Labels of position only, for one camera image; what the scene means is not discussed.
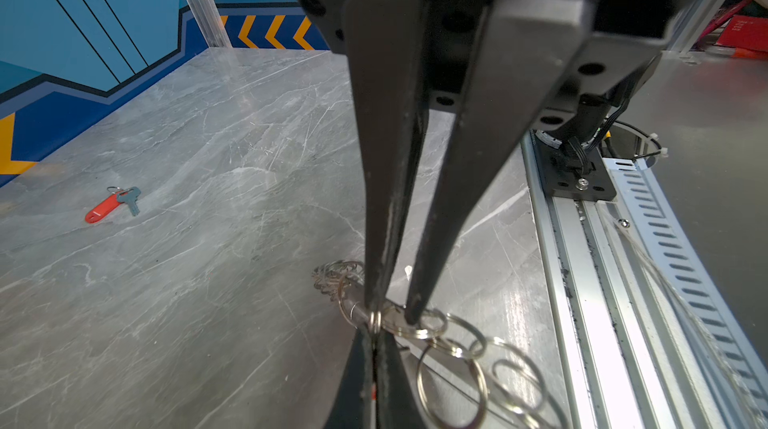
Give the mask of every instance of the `key ring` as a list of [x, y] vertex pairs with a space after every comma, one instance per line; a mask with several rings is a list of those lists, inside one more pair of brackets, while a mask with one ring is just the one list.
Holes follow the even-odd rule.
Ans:
[[461, 326], [472, 333], [472, 335], [475, 336], [476, 341], [472, 342], [472, 344], [469, 346], [469, 349], [463, 345], [456, 344], [456, 341], [448, 338], [429, 339], [427, 341], [429, 345], [435, 347], [443, 354], [447, 354], [451, 357], [457, 357], [459, 359], [474, 361], [475, 359], [482, 357], [482, 355], [485, 354], [485, 349], [488, 348], [488, 340], [485, 339], [485, 336], [482, 334], [482, 332], [480, 332], [478, 328], [475, 328], [474, 325], [469, 324], [467, 321], [458, 317], [457, 315], [447, 313], [446, 318], [448, 321]]
[[382, 329], [382, 312], [372, 311], [368, 318], [368, 330], [371, 335], [378, 335]]
[[346, 309], [344, 309], [344, 301], [346, 301], [346, 300], [347, 300], [347, 299], [344, 299], [344, 288], [346, 287], [346, 285], [347, 285], [347, 284], [350, 284], [350, 283], [351, 283], [351, 281], [350, 281], [350, 274], [351, 274], [351, 272], [345, 272], [345, 273], [344, 273], [344, 274], [341, 276], [341, 279], [339, 280], [339, 285], [336, 287], [336, 299], [337, 299], [337, 300], [338, 300], [338, 302], [339, 302], [339, 311], [341, 311], [341, 315], [342, 315], [342, 316], [344, 316], [344, 319], [345, 319], [347, 322], [349, 322], [349, 323], [350, 323], [350, 325], [351, 325], [352, 327], [356, 328], [356, 327], [357, 327], [357, 324], [355, 324], [354, 322], [352, 322], [352, 316], [353, 316], [353, 315], [354, 315], [354, 313], [355, 313], [355, 308], [357, 307], [357, 305], [358, 305], [360, 302], [356, 302], [356, 303], [355, 303], [355, 304], [352, 306], [352, 309], [350, 309], [350, 313], [349, 313], [349, 314], [347, 314], [347, 311], [346, 311]]
[[312, 271], [312, 278], [315, 280], [315, 289], [331, 296], [331, 300], [335, 301], [341, 277], [345, 273], [350, 273], [356, 276], [357, 282], [360, 282], [360, 271], [362, 271], [360, 261], [333, 261], [316, 267]]
[[436, 329], [430, 329], [423, 327], [421, 319], [419, 319], [418, 326], [403, 327], [395, 324], [387, 319], [387, 315], [392, 312], [402, 313], [404, 308], [398, 305], [391, 305], [384, 309], [382, 312], [382, 327], [392, 335], [397, 335], [406, 339], [434, 339], [446, 333], [448, 329], [448, 317], [437, 309], [425, 309], [422, 313], [422, 317], [425, 315], [428, 317], [434, 317], [440, 319], [440, 327]]
[[[529, 374], [525, 368], [519, 364], [516, 364], [512, 361], [509, 361], [507, 359], [498, 359], [497, 361], [494, 361], [493, 365], [491, 366], [491, 374], [488, 375], [488, 377], [491, 379], [491, 382], [493, 382], [494, 386], [496, 386], [503, 394], [505, 401], [499, 401], [498, 403], [502, 405], [505, 409], [520, 415], [523, 413], [534, 413], [539, 412], [543, 405], [547, 402], [549, 393], [547, 391], [547, 386], [544, 383], [544, 376], [539, 370], [538, 366], [531, 360], [531, 357], [528, 357], [523, 351], [520, 350], [519, 347], [515, 347], [512, 344], [508, 343], [502, 338], [486, 338], [486, 341], [494, 346], [501, 347], [503, 349], [506, 349], [507, 351], [512, 352], [515, 356], [520, 357], [523, 362], [531, 368], [532, 375]], [[475, 346], [478, 342], [475, 341], [472, 343], [471, 346], [469, 346], [469, 349], [471, 350], [473, 346]], [[536, 386], [536, 388], [539, 391], [539, 399], [536, 404], [533, 406], [528, 405], [526, 401], [524, 401], [520, 396], [514, 395], [512, 391], [507, 387], [498, 377], [498, 368], [497, 366], [504, 366], [512, 369], [513, 371], [520, 374], [520, 376], [523, 376], [523, 378], [528, 379], [529, 382], [533, 384], [533, 386]]]
[[[464, 352], [470, 352], [466, 347], [462, 346], [453, 339], [445, 340], [449, 344], [453, 344], [456, 347], [464, 349]], [[430, 406], [427, 405], [427, 394], [424, 390], [424, 377], [422, 374], [424, 372], [424, 357], [427, 356], [427, 352], [429, 352], [429, 350], [433, 347], [434, 346], [431, 345], [424, 347], [422, 357], [418, 358], [418, 364], [416, 366], [416, 387], [418, 388], [418, 399], [422, 403], [424, 412], [427, 413], [427, 416], [429, 416], [432, 422], [434, 422], [437, 427], [440, 427], [440, 429], [476, 429], [477, 427], [480, 427], [480, 425], [485, 420], [485, 415], [488, 413], [488, 386], [485, 383], [485, 375], [483, 374], [482, 367], [480, 367], [480, 364], [473, 359], [465, 358], [464, 361], [466, 362], [467, 366], [469, 366], [469, 372], [472, 374], [472, 376], [474, 376], [475, 381], [478, 384], [480, 401], [478, 402], [478, 411], [474, 418], [465, 426], [452, 426], [451, 424], [448, 424], [443, 419], [441, 419], [440, 416], [438, 416], [430, 408]]]

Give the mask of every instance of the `wire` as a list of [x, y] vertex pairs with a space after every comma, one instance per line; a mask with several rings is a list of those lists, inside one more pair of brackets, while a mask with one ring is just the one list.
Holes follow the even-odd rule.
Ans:
[[[628, 91], [627, 91], [628, 93], [632, 93], [632, 90], [634, 89], [635, 84], [633, 84], [632, 87], [628, 88]], [[592, 139], [592, 142], [590, 142], [589, 146], [587, 146], [587, 148], [584, 150], [587, 154], [592, 152], [594, 148], [597, 147], [600, 142], [602, 142], [602, 140], [605, 138], [605, 135], [608, 134], [610, 127], [614, 125], [614, 122], [616, 122], [616, 119], [618, 119], [619, 116], [623, 114], [625, 110], [627, 110], [627, 107], [629, 107], [630, 100], [631, 100], [631, 97], [626, 96], [624, 100], [621, 102], [621, 105], [619, 106], [619, 108], [617, 108], [612, 114], [610, 114], [605, 119], [605, 122], [603, 122], [603, 126], [600, 127], [600, 130], [594, 136], [594, 138]]]
[[645, 132], [639, 130], [637, 127], [632, 126], [631, 124], [629, 124], [627, 122], [621, 122], [621, 121], [614, 121], [614, 124], [618, 124], [619, 126], [624, 126], [624, 127], [631, 128], [632, 130], [634, 130], [635, 132], [637, 132], [641, 136], [645, 137], [647, 140], [651, 141], [654, 144], [654, 146], [656, 146], [657, 149], [661, 150], [661, 144], [659, 144], [658, 140], [656, 140], [655, 138], [653, 138], [651, 136], [648, 136], [648, 134], [646, 134]]
[[616, 155], [616, 151], [614, 151], [614, 144], [610, 141], [610, 137], [605, 138], [605, 149], [608, 151], [608, 154], [610, 154], [610, 157], [612, 158], [619, 158], [618, 155]]
[[589, 159], [587, 158], [587, 153], [584, 151], [584, 148], [581, 147], [581, 143], [578, 141], [578, 137], [571, 136], [571, 138], [568, 140], [568, 145], [571, 146], [571, 149], [573, 152], [575, 152], [576, 157], [578, 157], [578, 161], [581, 163], [581, 170], [579, 171], [579, 175], [589, 174]]
[[720, 17], [717, 17], [715, 20], [709, 23], [709, 25], [706, 26], [704, 29], [704, 32], [701, 33], [699, 36], [699, 39], [696, 40], [696, 42], [701, 42], [703, 38], [706, 37], [707, 34], [714, 31], [718, 27], [722, 26], [725, 22], [728, 21], [731, 17], [733, 17], [735, 14], [737, 14], [739, 11], [741, 11], [744, 7], [748, 6], [752, 0], [742, 0], [741, 2], [735, 4], [733, 7], [728, 9], [721, 15]]
[[661, 151], [649, 152], [648, 154], [635, 155], [632, 158], [632, 162], [638, 160], [639, 158], [646, 158], [646, 157], [650, 157], [651, 155], [659, 155], [659, 154], [661, 154]]
[[662, 293], [672, 305], [672, 309], [675, 310], [676, 313], [681, 311], [684, 315], [684, 319], [687, 319], [690, 326], [694, 328], [694, 332], [704, 344], [705, 351], [713, 358], [715, 366], [720, 369], [720, 373], [725, 377], [731, 389], [733, 389], [736, 401], [740, 406], [742, 413], [745, 417], [749, 418], [747, 424], [755, 429], [759, 427], [768, 427], [763, 413], [755, 403], [752, 393], [744, 384], [744, 380], [740, 374], [730, 365], [723, 350], [717, 346], [714, 336], [709, 329], [704, 326], [704, 322], [696, 315], [696, 313], [694, 313], [694, 310], [688, 305], [686, 300], [683, 299], [680, 292], [677, 291], [674, 285], [672, 285], [669, 279], [664, 275], [664, 272], [659, 269], [656, 262], [648, 255], [643, 242], [638, 241], [629, 229], [623, 227], [618, 219], [610, 214], [608, 205], [605, 202], [598, 203], [597, 207], [598, 216], [602, 219], [603, 226], [614, 226], [616, 231], [626, 238], [634, 250], [634, 253], [639, 257], [640, 267], [660, 287]]

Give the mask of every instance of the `gray floor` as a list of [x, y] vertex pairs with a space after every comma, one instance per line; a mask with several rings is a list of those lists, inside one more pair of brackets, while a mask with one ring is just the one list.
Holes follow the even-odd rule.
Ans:
[[768, 361], [768, 63], [665, 55], [621, 120], [656, 132], [659, 184], [736, 319]]
[[[432, 115], [399, 268], [451, 121]], [[86, 224], [108, 185], [141, 213]], [[0, 188], [0, 427], [321, 427], [352, 328], [310, 272], [362, 257], [363, 205], [343, 57], [189, 61]], [[433, 300], [523, 347], [565, 406], [519, 154]]]

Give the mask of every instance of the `marble tabletop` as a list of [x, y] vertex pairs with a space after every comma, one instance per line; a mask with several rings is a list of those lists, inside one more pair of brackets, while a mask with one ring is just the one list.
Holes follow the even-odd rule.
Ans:
[[[403, 299], [453, 116], [434, 112], [390, 297]], [[85, 214], [138, 186], [140, 213]], [[562, 368], [522, 157], [433, 298]], [[352, 328], [311, 271], [361, 259], [346, 59], [206, 50], [0, 188], [0, 427], [321, 427]]]

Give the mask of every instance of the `red key tag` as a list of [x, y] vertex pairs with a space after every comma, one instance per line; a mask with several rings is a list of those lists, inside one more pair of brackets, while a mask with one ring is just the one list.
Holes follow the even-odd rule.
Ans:
[[105, 215], [114, 211], [119, 205], [118, 194], [112, 194], [85, 215], [85, 222], [89, 224], [98, 223]]

